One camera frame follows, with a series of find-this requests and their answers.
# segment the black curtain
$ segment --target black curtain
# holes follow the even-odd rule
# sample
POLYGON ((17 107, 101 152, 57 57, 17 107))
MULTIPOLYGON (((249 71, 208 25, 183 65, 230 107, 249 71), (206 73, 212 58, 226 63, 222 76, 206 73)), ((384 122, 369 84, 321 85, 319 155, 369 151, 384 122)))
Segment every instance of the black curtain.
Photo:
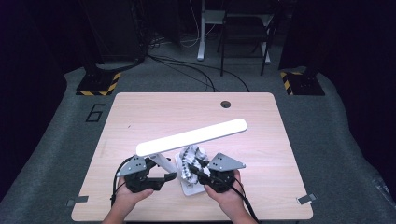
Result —
POLYGON ((2 1, 0 30, 1 200, 62 101, 64 74, 82 66, 75 43, 100 55, 78 0, 2 1))
POLYGON ((324 58, 319 72, 338 90, 352 135, 364 158, 382 175, 393 199, 396 199, 395 11, 396 2, 391 0, 299 0, 279 64, 279 69, 292 70, 309 66, 313 55, 324 58), (334 18, 337 23, 333 39, 328 45, 320 45, 326 31, 332 29, 329 25, 334 18))

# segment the metal bracket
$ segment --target metal bracket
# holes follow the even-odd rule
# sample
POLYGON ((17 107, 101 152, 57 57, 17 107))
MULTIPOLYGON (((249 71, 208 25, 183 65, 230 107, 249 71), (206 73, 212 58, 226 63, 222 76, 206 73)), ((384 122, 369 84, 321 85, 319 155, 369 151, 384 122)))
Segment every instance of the metal bracket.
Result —
POLYGON ((145 159, 143 157, 134 155, 130 161, 128 161, 124 166, 122 166, 120 171, 117 173, 117 177, 130 175, 143 170, 146 170, 145 159))
POLYGON ((215 171, 231 171, 236 169, 246 168, 247 166, 231 157, 228 157, 222 153, 218 153, 215 158, 207 165, 207 168, 215 171))

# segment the desk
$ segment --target desk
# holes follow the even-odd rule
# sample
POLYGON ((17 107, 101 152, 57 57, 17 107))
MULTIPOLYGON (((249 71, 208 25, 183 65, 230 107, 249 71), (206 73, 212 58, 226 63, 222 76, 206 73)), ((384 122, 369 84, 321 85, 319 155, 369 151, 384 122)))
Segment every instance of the desk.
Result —
MULTIPOLYGON (((257 15, 262 18, 263 24, 267 25, 268 21, 271 20, 271 17, 265 15, 257 15)), ((206 24, 222 24, 222 19, 224 18, 224 10, 206 10, 205 0, 201 0, 201 34, 200 34, 200 42, 198 48, 198 61, 203 61, 205 57, 205 47, 206 47, 206 33, 205 33, 205 25, 206 24)), ((266 43, 262 43, 262 52, 265 51, 266 43)), ((265 58, 265 63, 270 63, 270 55, 267 53, 265 58)))
MULTIPOLYGON (((271 93, 119 93, 111 107, 76 203, 75 221, 103 220, 110 210, 112 181, 119 165, 135 153, 139 143, 202 128, 231 119, 244 119, 247 130, 199 144, 211 160, 221 152, 247 165, 242 182, 258 219, 309 219, 309 203, 276 101, 271 93), (220 103, 229 101, 231 107, 220 103)), ((164 152, 174 161, 178 150, 164 152)), ((150 176, 163 176, 153 168, 150 176)), ((173 180, 137 204, 130 221, 229 220, 218 204, 202 192, 184 196, 173 180)))

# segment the human hand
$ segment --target human hand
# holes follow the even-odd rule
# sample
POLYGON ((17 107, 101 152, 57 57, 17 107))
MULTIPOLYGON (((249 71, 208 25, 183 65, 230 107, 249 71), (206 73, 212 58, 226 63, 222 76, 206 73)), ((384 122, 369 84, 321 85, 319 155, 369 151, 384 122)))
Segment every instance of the human hand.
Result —
POLYGON ((122 176, 119 179, 116 201, 103 223, 122 223, 138 202, 146 199, 154 192, 153 189, 145 189, 138 193, 132 193, 124 183, 125 178, 122 176))
MULTIPOLYGON (((237 181, 233 182, 233 187, 242 193, 241 175, 238 170, 234 170, 234 177, 237 181)), ((257 223, 254 218, 245 209, 244 201, 241 196, 233 189, 229 189, 223 193, 216 193, 210 186, 204 185, 204 188, 210 198, 218 202, 221 210, 230 218, 233 223, 257 223)))

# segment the chair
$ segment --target chair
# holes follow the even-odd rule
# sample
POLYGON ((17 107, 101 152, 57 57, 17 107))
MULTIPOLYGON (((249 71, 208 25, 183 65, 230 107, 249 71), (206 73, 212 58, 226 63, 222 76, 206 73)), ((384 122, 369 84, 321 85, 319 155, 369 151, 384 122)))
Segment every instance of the chair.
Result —
POLYGON ((223 76, 224 49, 226 44, 255 44, 253 52, 266 42, 262 60, 261 76, 265 66, 265 58, 271 47, 273 36, 281 15, 282 6, 278 0, 232 0, 224 14, 220 42, 221 72, 223 76), (264 24, 258 16, 268 15, 271 20, 264 24))

